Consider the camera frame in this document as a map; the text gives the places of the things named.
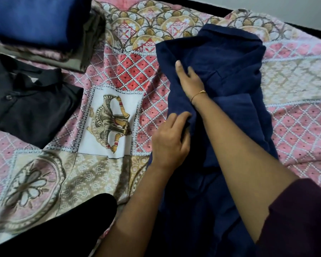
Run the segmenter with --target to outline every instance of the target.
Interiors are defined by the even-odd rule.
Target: hand
[[[152,163],[156,169],[160,169],[168,178],[187,157],[190,150],[190,134],[187,129],[183,141],[181,135],[189,112],[183,112],[179,116],[175,113],[169,115],[158,130],[152,135]]]
[[[207,95],[206,93],[199,94],[202,90],[204,90],[204,85],[200,77],[195,73],[192,67],[188,67],[189,76],[185,73],[183,66],[179,60],[176,61],[175,68],[177,76],[180,79],[181,86],[188,98],[192,100],[193,97],[197,95],[193,99],[192,103],[194,103],[194,100],[198,96]]]

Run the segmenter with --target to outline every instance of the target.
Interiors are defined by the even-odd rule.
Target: gold bracelet
[[[198,94],[201,94],[201,93],[207,93],[207,92],[206,92],[206,90],[202,90],[202,91],[198,92],[196,95],[194,95],[194,96],[192,97],[192,99],[190,100],[190,102],[193,101],[193,99],[194,99],[195,96],[197,96]]]

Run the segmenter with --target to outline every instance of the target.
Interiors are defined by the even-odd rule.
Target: shirt sleeve
[[[270,205],[257,256],[321,256],[321,187],[299,179]]]

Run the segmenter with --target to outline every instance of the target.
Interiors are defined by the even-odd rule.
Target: forearm
[[[269,205],[298,177],[240,130],[206,94],[197,96],[193,103],[240,216],[257,241]]]
[[[151,164],[96,257],[143,256],[168,177]]]

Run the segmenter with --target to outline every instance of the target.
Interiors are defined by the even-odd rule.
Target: patterned bedsheet
[[[91,65],[85,74],[64,71],[85,89],[81,107],[43,151],[0,132],[0,243],[99,193],[127,202],[167,116],[170,83],[155,44],[196,35],[206,23],[264,41],[262,89],[280,160],[321,186],[320,39],[244,9],[219,18],[152,0],[98,1],[107,26]]]

